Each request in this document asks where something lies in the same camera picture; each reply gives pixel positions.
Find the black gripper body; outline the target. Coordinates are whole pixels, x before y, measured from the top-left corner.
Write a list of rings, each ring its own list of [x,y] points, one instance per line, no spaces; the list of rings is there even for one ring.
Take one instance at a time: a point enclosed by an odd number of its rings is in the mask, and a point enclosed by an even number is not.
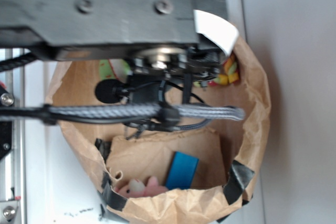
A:
[[[177,46],[136,47],[125,56],[132,76],[131,103],[164,102],[173,84],[181,84],[182,103],[190,103],[194,81],[210,81],[220,73],[226,54],[217,46],[181,48]]]

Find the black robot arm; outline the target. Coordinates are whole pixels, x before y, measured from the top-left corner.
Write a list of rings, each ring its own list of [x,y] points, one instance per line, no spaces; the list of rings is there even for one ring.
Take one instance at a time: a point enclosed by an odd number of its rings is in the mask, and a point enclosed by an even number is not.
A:
[[[239,32],[225,0],[1,0],[1,47],[55,61],[124,59],[125,89],[104,82],[106,102],[154,102],[169,89],[216,78]]]

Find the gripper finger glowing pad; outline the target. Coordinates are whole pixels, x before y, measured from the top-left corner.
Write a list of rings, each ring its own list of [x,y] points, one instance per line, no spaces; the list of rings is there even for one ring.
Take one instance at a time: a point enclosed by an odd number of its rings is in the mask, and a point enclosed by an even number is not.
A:
[[[212,13],[193,10],[195,30],[217,45],[224,54],[231,54],[239,37],[238,29],[230,22]]]

